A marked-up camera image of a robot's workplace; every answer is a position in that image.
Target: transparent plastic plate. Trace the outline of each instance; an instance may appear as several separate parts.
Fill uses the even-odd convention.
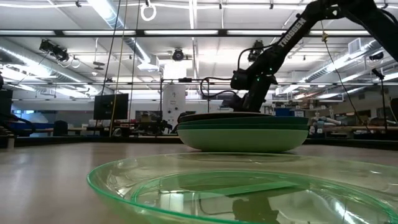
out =
[[[126,223],[398,223],[398,168],[285,154],[110,162],[88,183]]]

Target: ceiling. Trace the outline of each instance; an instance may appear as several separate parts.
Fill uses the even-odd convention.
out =
[[[162,3],[174,6],[188,7],[191,0],[173,0],[173,1],[155,1],[151,3]],[[223,0],[224,5],[234,4],[259,4],[258,6],[269,3],[264,0]],[[304,6],[309,0],[274,0],[274,4],[288,6]],[[398,4],[398,0],[388,0],[390,5]],[[20,6],[49,6],[52,4],[74,4],[75,1],[68,0],[12,0],[2,1],[0,4],[15,4]],[[91,7],[87,6],[88,2],[81,0],[83,7],[75,6],[46,8],[46,9],[28,9],[15,7],[0,7],[1,29],[109,29],[109,26],[101,18],[101,16]],[[127,1],[128,4],[138,3],[138,1]],[[219,0],[197,0],[197,6],[217,6]],[[124,18],[125,7],[121,7],[121,17]],[[387,10],[393,15],[398,16],[398,9]],[[173,7],[157,7],[157,15],[151,21],[144,21],[140,15],[137,15],[139,8],[137,6],[128,6],[126,15],[126,27],[130,29],[191,29],[190,11],[189,9],[179,9]],[[224,8],[220,9],[198,9],[195,20],[196,29],[287,29],[295,20],[296,13],[302,12],[301,9],[264,9],[264,8]],[[146,9],[146,16],[150,16],[150,9]],[[323,22],[326,29],[363,29],[361,26],[340,19],[336,21]],[[318,23],[314,29],[321,29]],[[49,37],[53,43],[68,49],[68,53],[74,55],[81,62],[78,68],[68,67],[80,75],[91,80],[103,82],[105,70],[98,72],[97,76],[93,76],[93,61],[95,60],[94,38],[60,38]],[[353,41],[355,37],[336,38],[330,37],[328,45],[332,56],[337,56],[347,51],[348,43]],[[8,40],[20,45],[25,49],[42,55],[39,45],[42,38],[40,37],[10,37]],[[229,78],[236,69],[239,53],[248,47],[252,47],[255,40],[262,40],[264,45],[275,42],[272,37],[196,37],[198,46],[198,78],[203,77],[221,77]],[[191,37],[143,37],[137,38],[140,46],[148,54],[157,55],[161,63],[170,61],[169,52],[176,48],[183,49],[187,55],[193,54],[193,42]],[[112,48],[111,58],[108,67],[108,77],[114,77],[119,74],[121,82],[131,80],[133,71],[135,82],[151,82],[159,80],[158,72],[140,71],[137,66],[139,62],[129,58],[133,55],[132,50],[124,44],[120,38],[115,38],[113,46],[111,46],[112,38],[98,39],[98,54],[96,61],[108,63],[108,52]],[[330,59],[325,44],[320,38],[303,38],[299,44],[292,49],[289,58],[276,73],[279,82],[298,82],[306,76],[308,71],[321,67]],[[194,72],[190,62],[185,63],[188,66],[187,75],[193,77]],[[247,54],[243,56],[241,67],[245,68],[249,65]],[[358,61],[354,65],[341,68],[344,76],[352,75],[364,70],[362,61]],[[336,82],[338,77],[334,73],[327,74],[328,78],[323,77],[322,82]],[[130,89],[129,86],[119,86],[119,88]],[[135,89],[148,89],[148,86],[135,86]],[[227,89],[228,85],[215,86],[219,89]]]

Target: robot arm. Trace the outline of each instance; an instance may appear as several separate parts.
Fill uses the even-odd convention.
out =
[[[243,98],[235,95],[228,106],[234,111],[259,112],[270,85],[277,84],[274,74],[292,48],[318,21],[343,17],[362,25],[398,61],[398,27],[373,0],[313,1],[297,15],[297,20],[278,42],[260,54],[249,68],[234,71],[231,88],[249,92]]]

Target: stack of plates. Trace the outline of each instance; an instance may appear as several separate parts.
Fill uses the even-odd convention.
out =
[[[220,116],[184,117],[178,126],[180,139],[206,152],[281,152],[300,146],[308,135],[308,118]]]

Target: ceiling duct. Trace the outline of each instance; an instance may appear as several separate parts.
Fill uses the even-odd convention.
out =
[[[77,83],[92,82],[89,78],[77,74],[67,68],[62,68],[51,60],[43,58],[43,55],[35,54],[6,39],[0,39],[0,52],[3,55],[7,55],[9,58],[12,58],[12,62],[7,64],[31,67],[35,71],[34,75],[44,75],[43,73],[50,75],[55,73],[58,74],[58,78],[62,80],[71,80],[72,82]],[[100,86],[93,86],[93,88],[98,91],[102,90],[102,87]],[[113,90],[105,88],[104,94],[113,94]]]
[[[355,43],[355,44],[362,43],[362,44],[358,45],[358,48],[355,50],[355,49],[353,49],[352,43]],[[351,51],[351,53],[349,53],[347,50],[344,53],[339,54],[338,57],[333,59],[333,61],[335,62],[334,65],[333,65],[333,62],[331,61],[331,59],[329,59],[320,68],[316,68],[316,69],[309,71],[308,75],[303,80],[305,82],[312,82],[313,80],[315,80],[323,75],[327,75],[331,72],[334,72],[335,67],[337,69],[344,67],[359,58],[363,58],[365,56],[374,54],[376,51],[380,50],[380,48],[382,47],[381,44],[379,44],[379,42],[377,42],[375,40],[362,42],[361,39],[356,39],[352,43],[349,44],[349,51]]]
[[[104,19],[104,21],[110,26],[110,28],[118,30],[128,29],[124,25],[123,18],[119,15],[115,8],[115,5],[111,0],[87,0],[94,10]],[[136,40],[132,37],[124,37],[123,41],[131,48],[131,50],[138,56],[138,59],[142,63],[151,63],[150,57],[144,52],[142,47],[136,43]]]

